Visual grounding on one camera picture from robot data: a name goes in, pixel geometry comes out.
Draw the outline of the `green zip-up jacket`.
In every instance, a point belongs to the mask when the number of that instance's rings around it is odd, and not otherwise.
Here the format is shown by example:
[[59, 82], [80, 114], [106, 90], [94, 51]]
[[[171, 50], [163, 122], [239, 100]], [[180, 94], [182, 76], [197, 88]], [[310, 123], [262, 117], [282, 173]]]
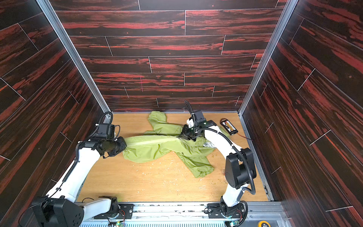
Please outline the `green zip-up jacket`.
[[165, 113], [160, 111], [151, 112], [148, 122], [153, 130], [125, 139], [127, 147], [123, 157], [126, 160], [146, 163], [173, 151], [195, 178], [205, 177], [214, 171], [207, 159], [216, 149], [213, 143], [203, 137], [198, 137], [196, 141], [180, 138], [182, 126], [168, 123]]

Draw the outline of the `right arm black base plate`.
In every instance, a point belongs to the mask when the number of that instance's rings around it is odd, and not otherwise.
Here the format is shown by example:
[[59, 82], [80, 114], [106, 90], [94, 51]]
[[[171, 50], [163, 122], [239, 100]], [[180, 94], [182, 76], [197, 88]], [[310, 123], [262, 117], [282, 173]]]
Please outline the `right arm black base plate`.
[[208, 203], [204, 209], [204, 213], [209, 218], [238, 218], [242, 219], [247, 211], [246, 203], [240, 202], [239, 204], [228, 207], [224, 203]]

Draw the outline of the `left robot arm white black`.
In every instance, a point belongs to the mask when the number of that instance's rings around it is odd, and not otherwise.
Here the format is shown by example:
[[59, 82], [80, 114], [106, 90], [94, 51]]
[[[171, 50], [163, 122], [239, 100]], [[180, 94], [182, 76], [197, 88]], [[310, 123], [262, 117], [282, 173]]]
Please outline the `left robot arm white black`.
[[117, 218], [120, 207], [116, 197], [104, 196], [89, 203], [77, 203], [78, 192], [93, 165], [107, 153], [114, 157], [127, 147], [125, 139], [88, 138], [76, 145], [75, 159], [45, 196], [34, 198], [32, 210], [38, 227], [78, 227], [87, 219], [101, 216]]

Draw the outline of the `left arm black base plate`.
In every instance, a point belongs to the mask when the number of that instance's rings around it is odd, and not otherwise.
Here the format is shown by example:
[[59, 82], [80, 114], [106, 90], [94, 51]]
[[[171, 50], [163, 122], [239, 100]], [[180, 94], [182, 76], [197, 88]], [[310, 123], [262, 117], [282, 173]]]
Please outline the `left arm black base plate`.
[[118, 205], [112, 205], [108, 212], [99, 214], [94, 219], [131, 219], [133, 208], [134, 204], [132, 203], [118, 203]]

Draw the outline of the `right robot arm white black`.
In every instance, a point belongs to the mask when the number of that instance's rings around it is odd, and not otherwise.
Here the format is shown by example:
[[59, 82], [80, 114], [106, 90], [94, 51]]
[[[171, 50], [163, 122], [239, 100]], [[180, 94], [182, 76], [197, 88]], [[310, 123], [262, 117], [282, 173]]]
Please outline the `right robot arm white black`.
[[254, 179], [257, 173], [252, 151], [232, 142], [213, 122], [203, 123], [201, 126], [186, 124], [180, 136], [193, 141], [198, 137], [204, 137], [220, 151], [226, 160], [225, 178], [228, 186], [216, 209], [226, 218], [233, 216], [237, 211], [246, 214], [247, 207], [242, 205], [241, 198], [245, 192], [256, 194]]

